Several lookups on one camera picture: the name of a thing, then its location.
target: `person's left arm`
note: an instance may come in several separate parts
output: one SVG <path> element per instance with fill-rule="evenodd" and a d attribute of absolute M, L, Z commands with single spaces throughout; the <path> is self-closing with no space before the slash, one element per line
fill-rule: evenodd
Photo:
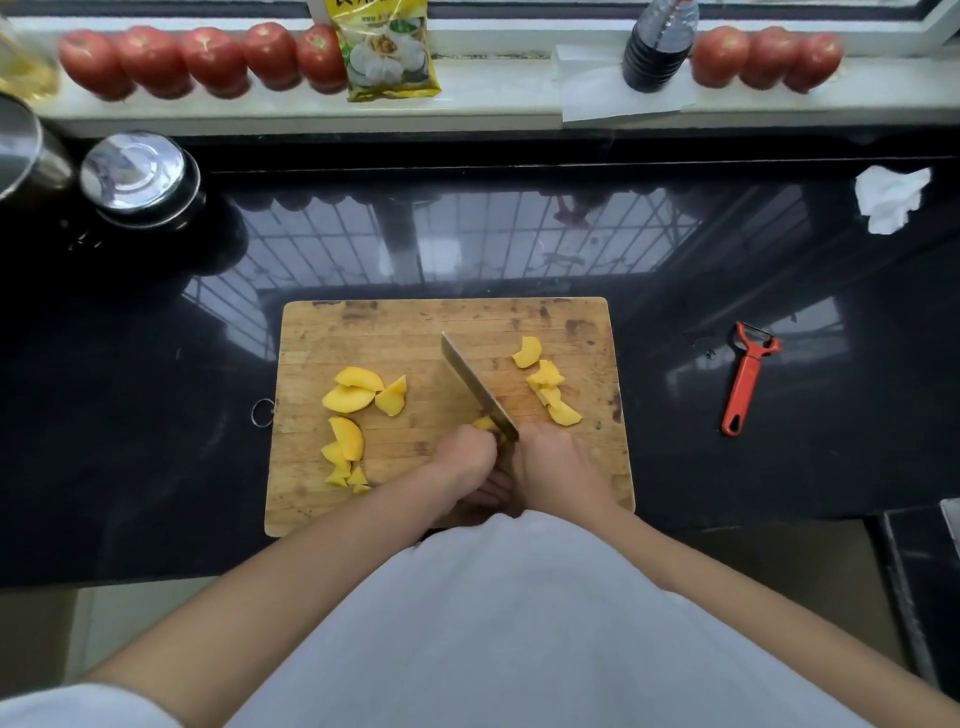
<path fill-rule="evenodd" d="M 228 572 L 84 675 L 221 726 L 357 585 L 460 498 L 496 505 L 496 442 L 462 425 L 428 464 L 354 498 Z"/>

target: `seasoning packet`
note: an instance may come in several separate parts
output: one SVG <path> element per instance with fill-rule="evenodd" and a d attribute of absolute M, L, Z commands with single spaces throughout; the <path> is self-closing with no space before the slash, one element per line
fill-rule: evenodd
<path fill-rule="evenodd" d="M 350 101 L 440 93 L 426 42 L 427 0 L 325 0 L 337 28 Z"/>

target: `white t-shirt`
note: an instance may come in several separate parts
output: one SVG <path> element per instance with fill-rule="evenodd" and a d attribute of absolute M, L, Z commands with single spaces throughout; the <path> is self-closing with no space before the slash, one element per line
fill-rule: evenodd
<path fill-rule="evenodd" d="M 150 701 L 96 685 L 0 703 L 0 728 L 27 724 L 177 726 Z M 228 724 L 635 725 L 868 724 L 592 534 L 535 512 L 401 551 Z"/>

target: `peeler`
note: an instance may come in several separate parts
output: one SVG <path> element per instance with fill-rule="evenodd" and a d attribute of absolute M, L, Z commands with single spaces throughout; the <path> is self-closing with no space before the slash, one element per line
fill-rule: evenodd
<path fill-rule="evenodd" d="M 743 421 L 747 418 L 747 409 L 750 399 L 754 395 L 756 378 L 760 374 L 760 359 L 768 354 L 780 351 L 780 339 L 762 328 L 752 327 L 742 321 L 736 322 L 736 334 L 746 347 L 740 359 L 740 367 L 736 371 L 736 379 L 730 390 L 730 401 L 727 402 L 727 411 L 724 412 L 720 431 L 725 435 L 735 437 L 743 429 Z M 763 334 L 762 344 L 755 344 L 747 338 L 747 329 Z"/>

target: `knife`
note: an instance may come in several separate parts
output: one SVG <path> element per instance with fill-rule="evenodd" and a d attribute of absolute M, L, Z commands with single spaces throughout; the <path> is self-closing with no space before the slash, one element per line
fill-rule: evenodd
<path fill-rule="evenodd" d="M 450 341 L 450 337 L 446 335 L 446 331 L 441 331 L 440 349 L 444 353 L 446 363 L 453 367 L 453 371 L 457 373 L 457 376 L 464 382 L 470 390 L 470 393 L 480 402 L 483 411 L 490 415 L 490 419 L 500 428 L 503 436 L 512 443 L 519 440 L 520 433 L 517 432 L 516 425 L 514 421 L 510 419 L 507 410 L 500 405 L 500 402 L 496 400 L 492 392 L 480 381 L 480 377 L 477 376 L 473 368 L 467 364 L 464 356 L 453 345 L 453 342 Z"/>

